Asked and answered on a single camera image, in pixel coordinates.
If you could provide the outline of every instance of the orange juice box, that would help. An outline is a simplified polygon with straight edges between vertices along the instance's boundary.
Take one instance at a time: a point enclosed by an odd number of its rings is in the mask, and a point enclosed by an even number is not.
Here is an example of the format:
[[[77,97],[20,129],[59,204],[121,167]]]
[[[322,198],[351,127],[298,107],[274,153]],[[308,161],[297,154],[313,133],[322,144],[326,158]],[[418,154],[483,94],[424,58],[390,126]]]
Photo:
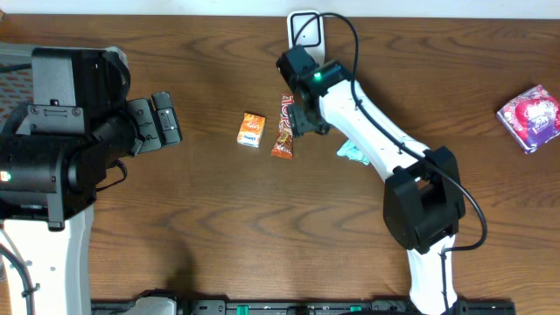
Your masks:
[[[263,137],[265,120],[262,116],[245,113],[237,135],[237,143],[258,148]]]

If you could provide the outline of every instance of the green led light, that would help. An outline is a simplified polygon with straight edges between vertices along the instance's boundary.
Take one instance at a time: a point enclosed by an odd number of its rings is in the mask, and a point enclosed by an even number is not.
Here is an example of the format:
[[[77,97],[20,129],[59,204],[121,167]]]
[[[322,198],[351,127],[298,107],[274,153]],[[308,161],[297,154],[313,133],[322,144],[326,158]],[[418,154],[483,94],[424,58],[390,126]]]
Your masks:
[[[9,171],[0,171],[0,181],[8,182],[11,180],[11,174]]]

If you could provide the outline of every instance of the green connector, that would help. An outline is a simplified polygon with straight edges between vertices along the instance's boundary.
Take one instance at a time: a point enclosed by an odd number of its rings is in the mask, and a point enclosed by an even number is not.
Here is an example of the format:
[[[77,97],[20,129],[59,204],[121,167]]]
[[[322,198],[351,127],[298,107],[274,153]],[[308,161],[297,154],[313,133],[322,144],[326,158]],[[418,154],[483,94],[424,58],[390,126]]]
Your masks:
[[[237,306],[237,315],[249,315],[248,306]]]

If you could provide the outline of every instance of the candy bar wrapper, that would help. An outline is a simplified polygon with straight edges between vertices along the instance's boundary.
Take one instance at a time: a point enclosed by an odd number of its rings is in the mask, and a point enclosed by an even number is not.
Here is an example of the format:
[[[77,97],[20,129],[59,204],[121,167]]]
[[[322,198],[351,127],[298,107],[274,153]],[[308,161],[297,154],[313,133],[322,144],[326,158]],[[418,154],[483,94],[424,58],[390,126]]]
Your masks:
[[[278,138],[272,147],[272,156],[293,159],[294,157],[294,134],[291,131],[290,119],[288,118],[288,106],[294,103],[294,95],[282,93],[282,111],[278,123]]]
[[[497,116],[529,154],[560,135],[559,109],[558,101],[539,85],[509,101]]]
[[[263,136],[266,118],[245,113],[237,135],[237,143],[258,148]]]

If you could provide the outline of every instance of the wood grain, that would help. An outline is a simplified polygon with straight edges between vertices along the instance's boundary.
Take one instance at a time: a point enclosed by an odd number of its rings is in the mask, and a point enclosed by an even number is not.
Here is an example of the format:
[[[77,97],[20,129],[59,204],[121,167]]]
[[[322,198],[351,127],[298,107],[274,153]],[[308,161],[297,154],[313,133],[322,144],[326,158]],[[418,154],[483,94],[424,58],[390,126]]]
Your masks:
[[[560,22],[353,21],[364,90],[413,137],[455,153],[488,218],[486,245],[453,257],[457,292],[510,298],[519,314],[558,313],[560,141],[525,155],[494,113],[535,84],[560,96]],[[327,59],[350,66],[349,30],[327,19],[326,34]],[[184,142],[127,159],[129,179],[100,194],[93,298],[152,288],[232,299],[408,294],[406,254],[382,221],[382,182],[335,155],[345,137],[304,136],[293,161],[270,156],[287,90],[274,66],[285,19],[8,15],[0,40],[119,46],[129,98],[167,90],[178,112]],[[261,149],[235,142],[244,111],[268,118]],[[458,244],[479,234],[469,207]]]

